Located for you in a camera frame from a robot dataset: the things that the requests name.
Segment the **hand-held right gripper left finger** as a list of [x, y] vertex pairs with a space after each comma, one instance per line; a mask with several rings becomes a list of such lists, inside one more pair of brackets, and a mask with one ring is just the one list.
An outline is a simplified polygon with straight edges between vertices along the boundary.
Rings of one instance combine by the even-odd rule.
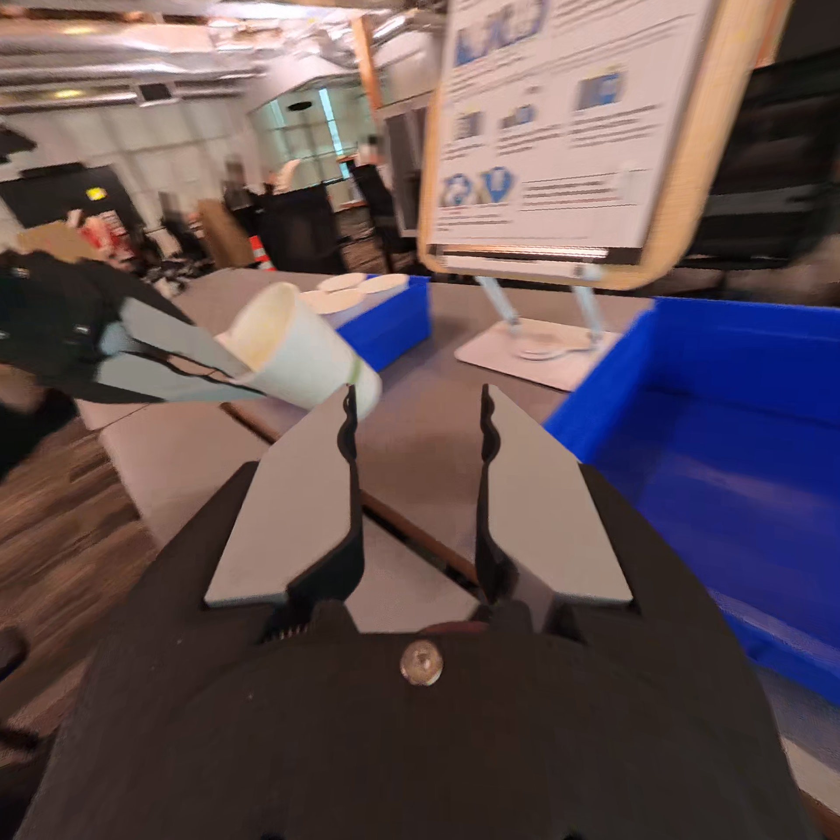
[[208, 607], [345, 602], [364, 574], [353, 385], [260, 460], [206, 589]]

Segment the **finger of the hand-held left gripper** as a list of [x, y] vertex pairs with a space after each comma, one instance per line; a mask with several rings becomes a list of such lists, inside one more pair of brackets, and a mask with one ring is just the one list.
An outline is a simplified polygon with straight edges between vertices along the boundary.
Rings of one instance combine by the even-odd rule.
[[249, 367], [227, 351], [202, 353], [199, 358], [175, 356], [213, 373], [192, 373], [168, 359], [148, 354], [120, 352], [95, 364], [95, 402], [102, 404], [225, 403], [255, 400], [266, 394], [239, 379]]
[[250, 368], [206, 330], [134, 298], [120, 309], [120, 322], [133, 344], [189, 361], [237, 379]]

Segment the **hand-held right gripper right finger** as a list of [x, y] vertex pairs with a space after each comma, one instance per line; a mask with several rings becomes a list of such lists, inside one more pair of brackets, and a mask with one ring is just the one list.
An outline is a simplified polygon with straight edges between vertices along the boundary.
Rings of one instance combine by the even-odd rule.
[[495, 385], [482, 388], [479, 425], [475, 564], [488, 603], [629, 605], [579, 459]]

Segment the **blue plastic bin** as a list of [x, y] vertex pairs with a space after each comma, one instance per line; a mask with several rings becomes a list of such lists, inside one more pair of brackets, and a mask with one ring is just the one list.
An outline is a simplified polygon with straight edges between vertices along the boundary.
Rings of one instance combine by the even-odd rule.
[[410, 277], [399, 294], [366, 296], [352, 318], [322, 317], [375, 371], [383, 371], [431, 335], [429, 280]]
[[839, 310], [657, 298], [544, 423], [746, 655], [838, 706]]

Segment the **brown cardboard box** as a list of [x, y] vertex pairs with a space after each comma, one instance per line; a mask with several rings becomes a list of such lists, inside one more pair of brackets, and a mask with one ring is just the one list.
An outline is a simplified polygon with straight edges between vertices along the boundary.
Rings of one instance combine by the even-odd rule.
[[200, 199], [196, 212], [206, 247], [218, 270], [247, 268], [253, 264], [254, 252], [244, 229], [221, 201]]

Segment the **black cabinet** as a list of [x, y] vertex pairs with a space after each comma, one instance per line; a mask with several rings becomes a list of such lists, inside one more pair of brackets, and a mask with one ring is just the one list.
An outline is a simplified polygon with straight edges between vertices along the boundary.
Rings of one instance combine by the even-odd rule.
[[259, 195], [257, 207], [258, 236], [277, 271], [331, 277], [348, 271], [325, 185]]

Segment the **white tablet stand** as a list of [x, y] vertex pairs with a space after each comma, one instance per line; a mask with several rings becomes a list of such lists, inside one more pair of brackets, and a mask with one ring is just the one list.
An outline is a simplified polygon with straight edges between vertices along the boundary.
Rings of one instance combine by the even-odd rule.
[[[620, 336], [605, 327], [595, 289], [606, 276], [603, 264], [582, 261], [596, 256], [593, 248], [562, 249], [562, 260], [499, 259], [489, 255], [437, 255], [447, 268], [471, 275], [485, 292], [499, 322], [463, 344], [458, 361], [518, 379], [573, 392], [610, 352]], [[524, 318], [512, 304], [501, 281], [525, 287], [570, 287], [582, 326]]]

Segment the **printed instruction sheet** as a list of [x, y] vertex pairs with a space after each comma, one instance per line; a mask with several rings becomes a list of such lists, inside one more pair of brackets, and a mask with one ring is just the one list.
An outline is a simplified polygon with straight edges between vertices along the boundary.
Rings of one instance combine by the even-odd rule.
[[642, 248], [718, 2], [450, 2], [428, 243]]

